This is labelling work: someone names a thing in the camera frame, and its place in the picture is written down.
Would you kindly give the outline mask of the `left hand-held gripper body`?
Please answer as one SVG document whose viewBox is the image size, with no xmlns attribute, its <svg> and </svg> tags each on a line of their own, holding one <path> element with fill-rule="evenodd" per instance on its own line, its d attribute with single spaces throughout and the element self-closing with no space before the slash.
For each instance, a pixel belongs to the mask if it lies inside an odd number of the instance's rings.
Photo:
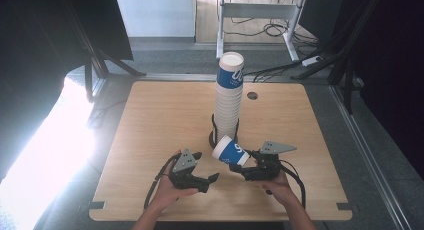
<svg viewBox="0 0 424 230">
<path fill-rule="evenodd" d="M 181 152 L 176 162 L 172 165 L 169 172 L 169 179 L 177 189 L 197 188 L 199 192 L 206 193 L 209 184 L 205 184 L 205 178 L 196 177 L 192 174 L 197 161 L 192 156 L 189 149 Z"/>
</svg>

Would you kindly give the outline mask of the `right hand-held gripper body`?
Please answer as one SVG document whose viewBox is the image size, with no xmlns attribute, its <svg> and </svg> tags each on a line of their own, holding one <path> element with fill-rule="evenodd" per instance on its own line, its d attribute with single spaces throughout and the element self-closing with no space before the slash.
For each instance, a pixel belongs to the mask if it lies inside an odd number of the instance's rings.
<svg viewBox="0 0 424 230">
<path fill-rule="evenodd" d="M 257 150 L 262 156 L 263 160 L 256 160 L 255 167 L 245 168 L 244 178 L 246 181 L 267 181 L 276 178 L 280 171 L 288 173 L 295 178 L 297 174 L 281 164 L 279 155 L 285 152 L 296 150 L 295 146 L 283 143 L 277 143 L 266 140 L 262 146 Z"/>
</svg>

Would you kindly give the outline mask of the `blue sleeve paper cup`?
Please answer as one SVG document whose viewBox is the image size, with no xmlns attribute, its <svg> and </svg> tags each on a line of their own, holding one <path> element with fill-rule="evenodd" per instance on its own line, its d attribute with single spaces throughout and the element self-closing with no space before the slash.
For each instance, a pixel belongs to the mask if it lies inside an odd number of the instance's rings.
<svg viewBox="0 0 424 230">
<path fill-rule="evenodd" d="M 243 166 L 250 155 L 232 138 L 225 135 L 215 146 L 212 156 L 226 164 Z"/>
</svg>

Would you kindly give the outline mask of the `black wire cup holder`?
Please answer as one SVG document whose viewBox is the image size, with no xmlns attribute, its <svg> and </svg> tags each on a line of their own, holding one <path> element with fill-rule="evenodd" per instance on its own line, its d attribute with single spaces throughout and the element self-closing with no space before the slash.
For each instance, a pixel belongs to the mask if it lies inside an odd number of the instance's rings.
<svg viewBox="0 0 424 230">
<path fill-rule="evenodd" d="M 218 128 L 216 126 L 214 116 L 211 116 L 211 123 L 212 123 L 212 131 L 209 134 L 209 145 L 212 148 L 215 148 L 217 143 L 219 142 L 219 140 L 217 139 Z M 235 132 L 234 132 L 234 136 L 233 136 L 233 140 L 235 142 L 238 142 L 238 129 L 239 129 L 238 123 L 236 124 Z"/>
</svg>

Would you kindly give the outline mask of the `stack of white paper cups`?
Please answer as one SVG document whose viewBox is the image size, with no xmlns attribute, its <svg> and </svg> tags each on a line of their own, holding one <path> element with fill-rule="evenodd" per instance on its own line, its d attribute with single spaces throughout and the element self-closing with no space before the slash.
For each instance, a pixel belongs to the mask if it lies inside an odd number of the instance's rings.
<svg viewBox="0 0 424 230">
<path fill-rule="evenodd" d="M 237 134 L 243 94 L 243 68 L 244 57 L 237 52 L 226 52 L 219 60 L 211 135 L 215 144 L 225 135 L 234 138 Z"/>
</svg>

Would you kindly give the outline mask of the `person's right hand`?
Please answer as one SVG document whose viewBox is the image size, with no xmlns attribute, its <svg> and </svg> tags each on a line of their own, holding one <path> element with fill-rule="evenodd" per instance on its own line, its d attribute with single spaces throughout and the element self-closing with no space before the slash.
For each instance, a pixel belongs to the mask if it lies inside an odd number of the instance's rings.
<svg viewBox="0 0 424 230">
<path fill-rule="evenodd" d="M 299 200 L 292 191 L 284 172 L 280 172 L 279 175 L 272 180 L 262 181 L 261 185 L 265 190 L 269 190 L 274 198 L 286 209 L 295 204 L 299 204 Z"/>
</svg>

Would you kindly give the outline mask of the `person's left hand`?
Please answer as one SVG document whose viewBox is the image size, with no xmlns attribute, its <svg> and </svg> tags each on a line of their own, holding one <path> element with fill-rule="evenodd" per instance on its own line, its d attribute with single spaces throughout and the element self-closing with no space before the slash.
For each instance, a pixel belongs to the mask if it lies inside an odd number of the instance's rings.
<svg viewBox="0 0 424 230">
<path fill-rule="evenodd" d="M 162 175 L 155 196 L 148 205 L 148 210 L 161 213 L 180 198 L 194 195 L 197 188 L 177 189 L 167 175 Z"/>
</svg>

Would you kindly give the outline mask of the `white power strip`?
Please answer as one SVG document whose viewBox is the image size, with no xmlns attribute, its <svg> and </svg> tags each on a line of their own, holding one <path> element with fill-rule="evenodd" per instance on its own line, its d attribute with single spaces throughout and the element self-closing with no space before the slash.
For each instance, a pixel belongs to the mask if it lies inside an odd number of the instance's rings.
<svg viewBox="0 0 424 230">
<path fill-rule="evenodd" d="M 318 63 L 318 62 L 320 62 L 322 60 L 323 59 L 320 56 L 310 57 L 310 58 L 305 59 L 305 60 L 302 61 L 302 66 L 303 67 L 308 67 L 308 66 L 313 65 L 313 64 L 316 64 L 316 63 Z"/>
</svg>

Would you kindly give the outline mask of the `black tripod stand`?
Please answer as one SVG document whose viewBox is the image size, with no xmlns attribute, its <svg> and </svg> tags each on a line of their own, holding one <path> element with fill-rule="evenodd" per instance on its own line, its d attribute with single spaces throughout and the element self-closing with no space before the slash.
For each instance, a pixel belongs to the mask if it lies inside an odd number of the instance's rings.
<svg viewBox="0 0 424 230">
<path fill-rule="evenodd" d="M 109 69 L 105 63 L 106 60 L 111 61 L 113 64 L 117 65 L 130 75 L 137 77 L 146 76 L 146 73 L 139 72 L 121 60 L 114 59 L 104 53 L 102 50 L 95 48 L 88 38 L 88 35 L 86 34 L 77 14 L 73 11 L 72 8 L 68 9 L 68 16 L 71 21 L 71 26 L 76 32 L 82 48 L 86 53 L 86 60 L 84 65 L 84 81 L 86 98 L 89 102 L 93 102 L 95 100 L 95 93 L 93 89 L 93 74 L 96 74 L 97 77 L 101 80 L 108 78 Z"/>
<path fill-rule="evenodd" d="M 350 31 L 347 40 L 340 50 L 330 58 L 321 61 L 310 70 L 301 73 L 300 75 L 292 76 L 294 80 L 304 80 L 313 74 L 323 70 L 330 65 L 334 68 L 327 77 L 329 85 L 337 85 L 341 80 L 344 80 L 343 87 L 343 106 L 349 114 L 352 114 L 351 99 L 353 90 L 353 75 L 351 59 L 353 48 L 363 31 L 366 23 L 372 16 L 372 13 L 380 0 L 366 0 L 361 13 L 357 14 L 357 20 Z"/>
</svg>

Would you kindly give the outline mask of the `white panel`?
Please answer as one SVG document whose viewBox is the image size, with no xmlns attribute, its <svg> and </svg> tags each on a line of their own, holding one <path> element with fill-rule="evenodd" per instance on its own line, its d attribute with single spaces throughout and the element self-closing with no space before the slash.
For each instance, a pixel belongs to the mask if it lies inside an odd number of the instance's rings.
<svg viewBox="0 0 424 230">
<path fill-rule="evenodd" d="M 195 36 L 196 0 L 117 0 L 129 37 Z"/>
</svg>

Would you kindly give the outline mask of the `dark curtain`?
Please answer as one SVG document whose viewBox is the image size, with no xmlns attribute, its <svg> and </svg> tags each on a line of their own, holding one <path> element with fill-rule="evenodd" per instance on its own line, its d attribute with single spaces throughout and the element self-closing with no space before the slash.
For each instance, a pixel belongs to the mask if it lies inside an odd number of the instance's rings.
<svg viewBox="0 0 424 230">
<path fill-rule="evenodd" d="M 424 180 L 424 0 L 380 0 L 353 63 L 365 104 Z"/>
<path fill-rule="evenodd" d="M 0 182 L 91 49 L 133 58 L 117 0 L 0 0 Z"/>
</svg>

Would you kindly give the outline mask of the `metal floor rail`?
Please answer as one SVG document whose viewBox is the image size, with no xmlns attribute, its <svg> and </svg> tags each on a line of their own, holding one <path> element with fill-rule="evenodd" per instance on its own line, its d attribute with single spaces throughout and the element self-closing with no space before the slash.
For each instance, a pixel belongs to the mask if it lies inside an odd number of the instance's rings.
<svg viewBox="0 0 424 230">
<path fill-rule="evenodd" d="M 343 104 L 343 97 L 340 90 L 335 86 L 329 86 L 329 91 L 347 125 L 357 149 L 368 169 L 369 174 L 379 192 L 380 197 L 397 230 L 413 230 L 403 211 L 392 187 L 386 176 L 377 163 L 368 142 L 359 128 L 355 118 L 348 112 Z"/>
</svg>

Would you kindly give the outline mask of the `white metal desk frame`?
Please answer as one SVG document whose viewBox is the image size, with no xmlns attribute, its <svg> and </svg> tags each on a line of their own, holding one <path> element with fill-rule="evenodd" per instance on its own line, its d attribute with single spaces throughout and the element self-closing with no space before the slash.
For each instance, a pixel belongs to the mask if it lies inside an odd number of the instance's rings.
<svg viewBox="0 0 424 230">
<path fill-rule="evenodd" d="M 294 5 L 230 3 L 225 0 L 218 0 L 216 58 L 220 59 L 224 51 L 225 18 L 284 19 L 289 21 L 288 30 L 283 34 L 284 42 L 291 60 L 298 62 L 299 57 L 292 38 L 294 37 L 303 4 L 304 0 L 297 0 Z"/>
</svg>

